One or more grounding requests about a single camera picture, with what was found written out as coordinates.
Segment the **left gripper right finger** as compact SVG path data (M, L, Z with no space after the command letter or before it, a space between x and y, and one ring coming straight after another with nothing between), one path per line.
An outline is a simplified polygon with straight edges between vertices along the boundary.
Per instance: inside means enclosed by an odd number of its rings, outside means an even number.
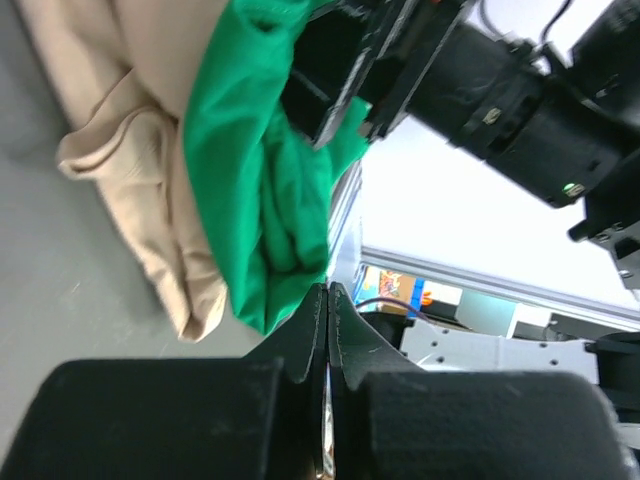
M564 372L428 372L328 293L340 479L631 479L635 457L588 380Z

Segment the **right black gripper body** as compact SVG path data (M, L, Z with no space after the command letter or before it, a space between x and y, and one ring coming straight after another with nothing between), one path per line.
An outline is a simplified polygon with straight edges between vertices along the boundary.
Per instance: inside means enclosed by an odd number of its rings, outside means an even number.
M529 61L526 44L488 38L466 1L332 1L294 47L281 100L314 147L351 103L359 130L387 137L411 116L549 205L592 191L615 166L615 127Z

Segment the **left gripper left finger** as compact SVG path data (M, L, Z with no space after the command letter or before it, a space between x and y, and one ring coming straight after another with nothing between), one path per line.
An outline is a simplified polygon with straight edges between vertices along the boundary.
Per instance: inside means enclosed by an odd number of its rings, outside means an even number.
M43 381L5 479L313 479L328 290L241 358L84 359Z

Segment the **green t shirt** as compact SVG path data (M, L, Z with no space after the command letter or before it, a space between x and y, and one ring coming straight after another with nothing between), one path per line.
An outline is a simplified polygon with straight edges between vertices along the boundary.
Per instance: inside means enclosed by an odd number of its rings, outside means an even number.
M351 103L312 148L280 97L310 1L232 1L203 55L183 122L188 178L234 316L263 335L326 274L331 192L367 151Z

